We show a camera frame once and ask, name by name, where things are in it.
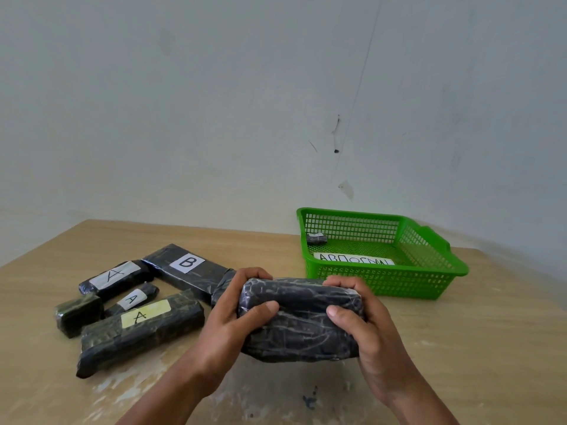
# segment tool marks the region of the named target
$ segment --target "basket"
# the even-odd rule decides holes
[[[412,219],[308,207],[298,209],[297,217],[308,278],[358,276],[376,295],[436,300],[455,276],[468,274],[468,266],[451,253],[449,242]],[[327,244],[308,246],[306,234],[320,232],[327,236]],[[315,258],[317,252],[328,259]],[[387,259],[371,264],[368,258],[349,256]],[[393,265],[384,264],[388,260]]]

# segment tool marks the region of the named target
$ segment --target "yellow label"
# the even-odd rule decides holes
[[[152,317],[167,313],[170,310],[171,306],[167,300],[161,300],[157,303],[151,303],[139,309],[131,310],[122,315],[122,328],[128,328],[137,323],[147,321]]]

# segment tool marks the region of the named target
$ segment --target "white wall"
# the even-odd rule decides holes
[[[0,262],[85,218],[293,233],[316,206],[411,216],[561,276],[566,13],[0,0]]]

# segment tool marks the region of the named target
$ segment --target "table top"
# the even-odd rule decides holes
[[[304,277],[299,236],[88,220],[0,269],[0,422],[114,423],[194,341],[182,337],[80,380],[79,339],[53,307],[121,261],[175,243],[226,267]],[[567,423],[567,313],[475,249],[437,301],[383,298],[418,368],[463,424]],[[176,289],[160,280],[160,297]],[[241,355],[190,424],[396,423],[356,360],[264,364]]]

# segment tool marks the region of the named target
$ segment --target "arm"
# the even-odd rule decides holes
[[[242,286],[252,277],[271,279],[260,268],[240,269],[209,314],[195,345],[134,404],[117,425],[183,425],[199,402],[212,394],[237,360],[247,335],[265,325],[280,306],[268,301],[237,319]]]
[[[374,396],[402,425],[458,425],[413,364],[388,310],[365,282],[356,277],[330,276],[323,284],[351,288],[362,297],[367,322],[334,305],[327,308],[327,314],[357,341],[362,375]]]

